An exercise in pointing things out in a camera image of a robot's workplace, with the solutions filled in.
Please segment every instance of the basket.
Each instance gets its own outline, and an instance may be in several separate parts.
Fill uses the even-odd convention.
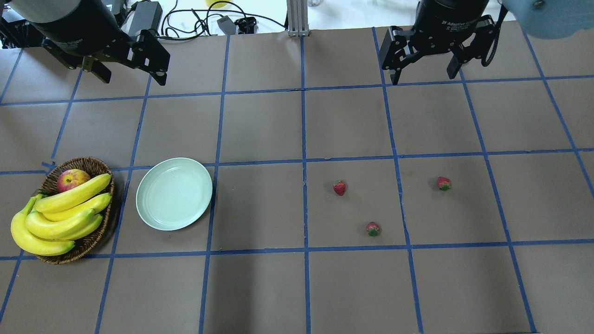
[[[75,246],[69,252],[57,255],[57,256],[41,256],[36,255],[37,258],[45,263],[50,264],[64,264],[69,263],[72,261],[76,261],[86,254],[88,254],[96,245],[98,245],[99,241],[104,237],[106,231],[108,231],[108,227],[110,225],[110,213],[111,207],[113,203],[113,191],[115,189],[115,181],[113,179],[113,172],[109,167],[101,160],[96,159],[94,157],[77,157],[75,159],[68,160],[63,164],[57,166],[52,172],[45,178],[41,188],[38,190],[39,192],[48,193],[49,195],[58,194],[58,188],[56,186],[56,182],[60,174],[63,171],[68,169],[82,169],[83,171],[87,172],[92,178],[96,177],[100,174],[109,173],[112,179],[109,185],[100,192],[103,193],[111,193],[112,199],[109,202],[108,206],[101,212],[103,215],[103,221],[101,225],[93,231],[91,234],[88,234],[86,237],[82,237],[78,240],[75,240]]]

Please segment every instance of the light green plate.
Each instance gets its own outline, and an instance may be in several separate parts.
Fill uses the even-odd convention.
[[[213,182],[206,168],[186,157],[160,162],[144,176],[136,209],[150,227],[173,231],[195,222],[206,210]]]

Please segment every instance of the banana bunch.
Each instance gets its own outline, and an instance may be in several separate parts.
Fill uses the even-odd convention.
[[[101,214],[111,194],[97,195],[111,181],[109,174],[57,195],[31,197],[12,219],[11,233],[16,244],[29,253],[55,256],[74,248],[74,240],[93,232],[103,220]]]

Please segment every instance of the apple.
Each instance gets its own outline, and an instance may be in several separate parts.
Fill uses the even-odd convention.
[[[81,185],[91,179],[91,176],[80,169],[69,169],[63,171],[58,177],[58,191],[63,193],[66,190],[70,190],[78,185]]]

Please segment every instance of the red strawberry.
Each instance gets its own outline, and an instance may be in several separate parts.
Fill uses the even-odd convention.
[[[451,181],[448,178],[438,177],[437,178],[437,187],[440,190],[448,190],[451,188]]]
[[[367,231],[367,234],[369,234],[371,237],[377,237],[381,232],[380,226],[374,222],[367,224],[365,230]]]
[[[340,180],[336,181],[334,183],[334,191],[338,194],[338,196],[344,195],[346,191],[346,184]]]

